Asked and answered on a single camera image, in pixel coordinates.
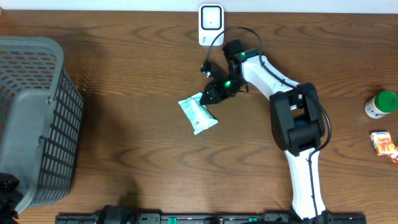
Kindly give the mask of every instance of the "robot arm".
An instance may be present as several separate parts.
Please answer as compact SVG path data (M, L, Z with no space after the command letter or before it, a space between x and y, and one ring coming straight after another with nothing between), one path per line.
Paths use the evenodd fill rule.
M297 86L299 83L292 81L281 74L276 68L274 68L267 60L265 56L262 56L262 61L265 66L279 78L285 79L286 82L293 86ZM264 96L269 100L270 96L277 92L292 91L292 89L276 80L269 72L261 67L259 57L254 56L248 58L242 64L242 72L244 79L252 83L257 89L261 91ZM297 109L297 105L290 106L291 110ZM306 149L299 153L298 156L294 156L288 150L285 151L285 155L289 162L290 174L293 185L293 202L292 207L295 213L303 220L304 218L315 217L315 210L313 207L312 200L312 188L310 182L310 171L308 168L308 157L315 148ZM318 155L319 152L312 156L312 172L313 172L313 183L315 190L315 200L318 208L318 215L326 209L322 201L319 185L318 175Z
M247 82L256 86L270 101L272 134L289 162L294 193L292 208L302 220L315 217L308 157L320 145L320 138L325 133L321 113L312 100L283 85L270 74L272 72L293 86L299 85L274 68L265 56L262 56L262 61L267 69L263 68L256 49L245 51L240 41L234 40L223 47L223 52L228 61L229 75L225 77L221 69L205 62L202 71L207 72L214 81L206 86L200 103L216 104L235 96ZM318 99L311 83L300 85L300 88ZM292 110L296 109L302 109L303 114L293 116ZM318 215L321 215L325 205L320 193L318 155L319 152L312 156L312 172L315 202Z

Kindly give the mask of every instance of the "wooden table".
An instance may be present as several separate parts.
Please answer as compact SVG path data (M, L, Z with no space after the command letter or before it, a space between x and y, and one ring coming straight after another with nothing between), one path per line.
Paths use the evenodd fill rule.
M398 18L393 15L227 13L226 27L255 29L282 73L312 82L333 124L320 154L322 195L333 212L363 212L368 223L396 223L398 167L378 157L369 133L398 140L398 113L375 120L363 106L398 87ZM208 48L194 12L3 11L0 35L47 36L85 96L75 183L60 203L32 208L21 223L53 223L60 213L104 205L164 213L288 210L287 160L271 134L269 103L249 93L209 106L219 119L193 135L178 101L203 91ZM256 38L228 32L247 48ZM211 55L226 67L216 47Z

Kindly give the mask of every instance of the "plastic container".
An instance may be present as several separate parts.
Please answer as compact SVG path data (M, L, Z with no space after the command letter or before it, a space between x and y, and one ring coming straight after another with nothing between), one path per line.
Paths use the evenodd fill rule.
M398 96L392 91L383 91L365 104L366 114L379 119L398 109Z
M17 212L69 193L82 115L58 43L0 37L0 172L20 180Z

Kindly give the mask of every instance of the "basket mesh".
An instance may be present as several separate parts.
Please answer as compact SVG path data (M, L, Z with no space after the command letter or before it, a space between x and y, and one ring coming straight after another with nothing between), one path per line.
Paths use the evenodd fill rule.
M60 77L55 101L57 105L39 178L40 190L36 191L30 207L58 202L70 189L83 101L65 70Z
M49 50L0 51L0 139L12 99L25 89L49 89L56 63L56 56Z
M1 37L0 42L0 139L5 131L9 133L7 119L9 113L14 111L11 107L18 94L35 90L53 93L51 96L54 96L54 99L49 98L50 103L43 113L43 118L51 118L51 122L45 119L43 127L43 130L49 130L48 136L37 136L37 139L45 139L40 172L36 177L38 180L30 181L32 178L29 176L24 179L24 184L22 181L20 184L23 187L26 185L24 189L35 185L36 191L24 192L25 197L32 200L21 209L58 202L70 191L83 115L82 97L63 69L63 57L57 61L57 56L63 56L63 52L56 42L46 38L22 37ZM34 155L36 144L30 144L31 148L29 145L26 150ZM21 165L27 167L32 164L37 162L29 161L29 164Z

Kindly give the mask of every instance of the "wet wipes package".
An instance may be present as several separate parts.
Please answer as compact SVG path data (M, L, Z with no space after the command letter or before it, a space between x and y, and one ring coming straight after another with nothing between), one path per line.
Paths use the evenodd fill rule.
M195 135L218 123L207 110L206 106L199 103L202 94L197 93L186 100L178 102L189 121L191 121Z

